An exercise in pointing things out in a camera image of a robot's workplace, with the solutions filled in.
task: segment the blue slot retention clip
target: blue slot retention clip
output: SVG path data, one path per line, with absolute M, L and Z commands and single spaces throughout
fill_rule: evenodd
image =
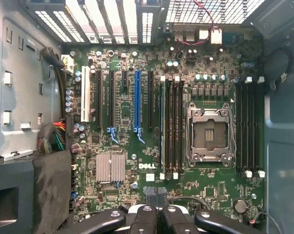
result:
M 141 128 L 141 71 L 135 71 L 134 79 L 134 132 L 137 134 L 140 142 L 145 144 L 142 139 Z
M 107 133 L 110 133 L 111 140 L 114 141 L 116 144 L 119 144 L 119 142 L 116 139 L 116 128 L 107 128 Z

